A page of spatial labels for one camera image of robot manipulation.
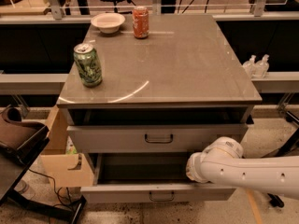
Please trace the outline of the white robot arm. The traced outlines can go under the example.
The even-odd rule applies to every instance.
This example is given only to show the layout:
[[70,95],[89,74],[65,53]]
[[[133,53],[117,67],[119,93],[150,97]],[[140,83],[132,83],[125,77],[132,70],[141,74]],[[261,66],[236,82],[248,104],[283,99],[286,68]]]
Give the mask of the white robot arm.
[[189,157],[186,176],[198,183],[212,182],[299,199],[298,156],[243,159],[243,152],[234,139],[220,137]]

